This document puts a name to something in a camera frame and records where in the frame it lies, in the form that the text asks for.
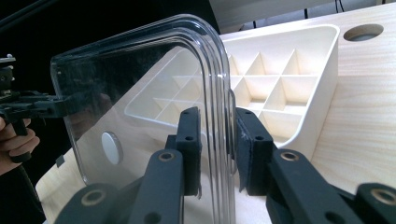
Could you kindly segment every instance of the light wood surface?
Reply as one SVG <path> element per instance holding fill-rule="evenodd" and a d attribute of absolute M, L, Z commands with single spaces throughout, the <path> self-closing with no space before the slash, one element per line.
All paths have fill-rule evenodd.
<path fill-rule="evenodd" d="M 393 172 L 396 170 L 394 11 L 396 4 L 392 3 L 246 31 L 268 32 L 325 23 L 340 27 L 338 83 L 312 162 L 331 184 L 352 193 L 365 182 L 396 188 Z M 382 25 L 383 33 L 361 42 L 343 38 L 347 30 L 367 23 Z M 243 34 L 233 33 L 221 38 Z M 49 223 L 83 187 L 73 151 L 69 150 L 65 163 L 60 168 L 53 166 L 36 185 Z M 237 223 L 270 223 L 263 198 L 247 197 L 244 192 L 238 194 Z M 259 208 L 252 213 L 254 206 Z"/>

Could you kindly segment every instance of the circular hole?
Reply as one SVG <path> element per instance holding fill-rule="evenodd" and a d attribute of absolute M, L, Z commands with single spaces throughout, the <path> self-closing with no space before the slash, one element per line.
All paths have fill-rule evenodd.
<path fill-rule="evenodd" d="M 282 152 L 280 157 L 283 158 L 285 161 L 297 161 L 299 158 L 296 154 L 291 152 Z"/>
<path fill-rule="evenodd" d="M 344 34 L 344 39 L 348 41 L 364 41 L 372 39 L 384 31 L 384 27 L 379 24 L 365 24 L 354 27 Z"/>
<path fill-rule="evenodd" d="M 372 195 L 379 200 L 381 203 L 388 205 L 396 205 L 396 195 L 386 189 L 372 189 Z"/>
<path fill-rule="evenodd" d="M 170 152 L 164 152 L 162 154 L 160 154 L 159 158 L 160 161 L 170 161 L 175 157 L 175 155 L 173 153 Z"/>
<path fill-rule="evenodd" d="M 148 213 L 145 216 L 145 223 L 146 224 L 155 224 L 161 221 L 161 215 L 155 212 Z"/>
<path fill-rule="evenodd" d="M 84 206 L 93 206 L 99 204 L 106 197 L 106 193 L 101 189 L 93 189 L 81 198 Z"/>
<path fill-rule="evenodd" d="M 325 214 L 325 217 L 326 217 L 327 220 L 329 220 L 331 223 L 334 223 L 334 224 L 344 224 L 344 223 L 346 223 L 344 221 L 344 219 L 340 215 L 338 215 L 338 214 L 336 214 L 334 212 L 327 212 Z"/>

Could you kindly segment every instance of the transparent plastic container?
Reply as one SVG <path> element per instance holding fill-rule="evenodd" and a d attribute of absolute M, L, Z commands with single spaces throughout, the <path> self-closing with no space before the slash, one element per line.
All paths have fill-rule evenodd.
<path fill-rule="evenodd" d="M 51 60 L 56 93 L 87 185 L 122 188 L 177 133 L 180 112 L 201 114 L 202 197 L 185 197 L 186 223 L 234 223 L 233 98 L 216 31 L 178 15 L 67 51 Z"/>

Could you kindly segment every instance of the round hole in table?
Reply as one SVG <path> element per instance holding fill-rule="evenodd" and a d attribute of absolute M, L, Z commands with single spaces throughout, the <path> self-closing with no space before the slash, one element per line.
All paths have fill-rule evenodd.
<path fill-rule="evenodd" d="M 344 34 L 344 39 L 348 41 L 364 41 L 382 34 L 384 27 L 380 24 L 364 24 L 353 27 Z"/>

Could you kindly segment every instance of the human hand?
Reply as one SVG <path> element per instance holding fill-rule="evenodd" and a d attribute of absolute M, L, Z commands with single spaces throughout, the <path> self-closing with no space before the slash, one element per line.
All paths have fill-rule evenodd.
<path fill-rule="evenodd" d="M 30 124 L 29 119 L 23 120 L 25 126 Z M 11 124 L 0 118 L 0 175 L 18 167 L 20 163 L 14 163 L 10 157 L 32 152 L 40 143 L 40 139 L 35 136 L 35 132 L 27 129 L 26 136 L 16 135 Z"/>

